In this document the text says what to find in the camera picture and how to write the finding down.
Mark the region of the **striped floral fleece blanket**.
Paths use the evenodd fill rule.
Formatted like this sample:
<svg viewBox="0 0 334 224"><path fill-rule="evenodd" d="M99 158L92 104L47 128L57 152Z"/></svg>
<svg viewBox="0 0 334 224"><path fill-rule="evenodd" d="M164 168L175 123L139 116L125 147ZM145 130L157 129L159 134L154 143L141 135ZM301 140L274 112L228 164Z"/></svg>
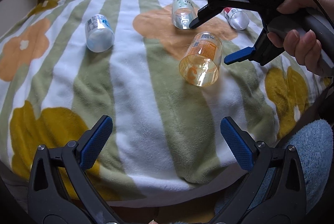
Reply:
<svg viewBox="0 0 334 224"><path fill-rule="evenodd" d="M106 201L193 199L243 176L221 136L223 117L274 146L329 86L288 54L266 66L222 65L207 88L188 84L178 65L196 32L174 27L172 2L38 0L1 37L1 161L14 174L28 180L37 146L62 147L108 115L113 133L88 170ZM114 32L101 53L86 45L96 14Z"/></svg>

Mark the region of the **green label plastic cup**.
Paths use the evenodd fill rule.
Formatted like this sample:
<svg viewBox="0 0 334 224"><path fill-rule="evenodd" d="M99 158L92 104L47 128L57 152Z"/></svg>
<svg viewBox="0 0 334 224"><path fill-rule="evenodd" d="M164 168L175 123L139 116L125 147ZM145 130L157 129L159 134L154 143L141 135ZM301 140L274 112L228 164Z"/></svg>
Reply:
<svg viewBox="0 0 334 224"><path fill-rule="evenodd" d="M178 29L189 29L196 18L195 8L190 0L174 0L172 3L172 22Z"/></svg>

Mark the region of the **orange transparent plastic cup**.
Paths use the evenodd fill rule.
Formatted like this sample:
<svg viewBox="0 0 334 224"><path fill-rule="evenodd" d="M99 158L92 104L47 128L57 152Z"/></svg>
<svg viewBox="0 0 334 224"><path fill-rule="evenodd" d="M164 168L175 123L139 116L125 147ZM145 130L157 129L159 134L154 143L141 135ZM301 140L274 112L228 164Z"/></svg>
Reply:
<svg viewBox="0 0 334 224"><path fill-rule="evenodd" d="M207 87L219 78L223 43L211 32L198 33L179 63L179 72L188 83Z"/></svg>

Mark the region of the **red label plastic cup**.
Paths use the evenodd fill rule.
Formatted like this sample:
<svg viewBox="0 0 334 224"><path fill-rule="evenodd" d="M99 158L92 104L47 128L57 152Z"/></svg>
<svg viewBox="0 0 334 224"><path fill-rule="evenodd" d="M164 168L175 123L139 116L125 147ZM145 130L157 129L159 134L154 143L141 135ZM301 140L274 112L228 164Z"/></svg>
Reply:
<svg viewBox="0 0 334 224"><path fill-rule="evenodd" d="M224 8L223 14L233 29L245 30L250 23L249 16L241 9Z"/></svg>

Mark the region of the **light blue fluffy fabric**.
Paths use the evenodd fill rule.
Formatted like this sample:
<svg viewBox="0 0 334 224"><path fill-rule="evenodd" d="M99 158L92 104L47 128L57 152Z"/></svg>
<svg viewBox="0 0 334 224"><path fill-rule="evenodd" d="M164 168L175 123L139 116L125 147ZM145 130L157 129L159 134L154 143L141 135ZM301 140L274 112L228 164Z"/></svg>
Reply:
<svg viewBox="0 0 334 224"><path fill-rule="evenodd" d="M303 127L296 125L274 145L297 147L306 184L306 213L310 213L324 195L333 161L333 130L324 119Z"/></svg>

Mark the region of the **bed headboard with cushion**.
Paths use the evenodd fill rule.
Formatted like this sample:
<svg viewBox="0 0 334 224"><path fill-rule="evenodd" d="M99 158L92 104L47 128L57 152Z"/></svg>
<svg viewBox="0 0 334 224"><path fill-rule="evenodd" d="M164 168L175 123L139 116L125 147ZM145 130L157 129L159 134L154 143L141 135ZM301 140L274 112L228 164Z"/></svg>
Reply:
<svg viewBox="0 0 334 224"><path fill-rule="evenodd" d="M36 5L37 0L1 0L1 36Z"/></svg>

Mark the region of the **blue label plastic cup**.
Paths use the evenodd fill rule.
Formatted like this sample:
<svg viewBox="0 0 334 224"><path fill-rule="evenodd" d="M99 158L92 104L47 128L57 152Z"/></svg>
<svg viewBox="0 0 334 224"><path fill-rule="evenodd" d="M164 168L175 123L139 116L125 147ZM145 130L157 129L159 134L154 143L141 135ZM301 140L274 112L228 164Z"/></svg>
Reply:
<svg viewBox="0 0 334 224"><path fill-rule="evenodd" d="M96 14L85 24L86 45L94 53L110 49L114 44L114 32L104 15Z"/></svg>

